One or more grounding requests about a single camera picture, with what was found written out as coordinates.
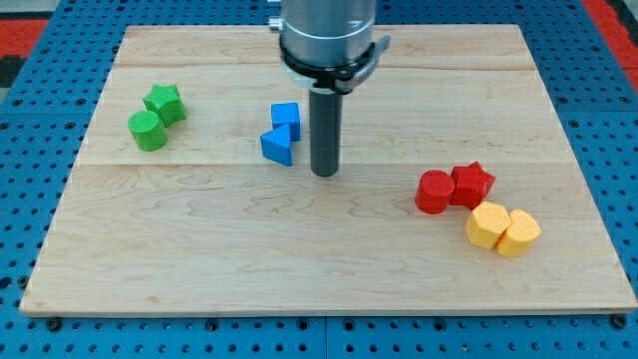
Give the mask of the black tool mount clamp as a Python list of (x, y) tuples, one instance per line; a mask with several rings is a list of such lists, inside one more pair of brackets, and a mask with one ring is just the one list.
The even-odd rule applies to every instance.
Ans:
[(279, 38), (280, 60), (284, 72), (298, 86), (320, 95), (348, 95), (371, 77), (391, 37), (385, 35), (369, 45), (366, 51), (345, 65), (316, 66), (295, 58)]

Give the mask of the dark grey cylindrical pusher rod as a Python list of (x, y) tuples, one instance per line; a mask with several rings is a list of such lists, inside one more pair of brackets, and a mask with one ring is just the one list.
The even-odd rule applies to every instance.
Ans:
[(339, 168), (342, 97), (309, 94), (310, 164), (318, 177), (331, 177)]

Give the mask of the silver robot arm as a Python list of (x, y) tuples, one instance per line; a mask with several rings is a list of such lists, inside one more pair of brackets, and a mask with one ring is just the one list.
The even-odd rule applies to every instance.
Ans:
[(391, 37), (373, 39), (375, 0), (279, 0), (267, 25), (280, 61), (309, 93), (310, 167), (331, 177), (340, 166), (343, 98), (375, 71)]

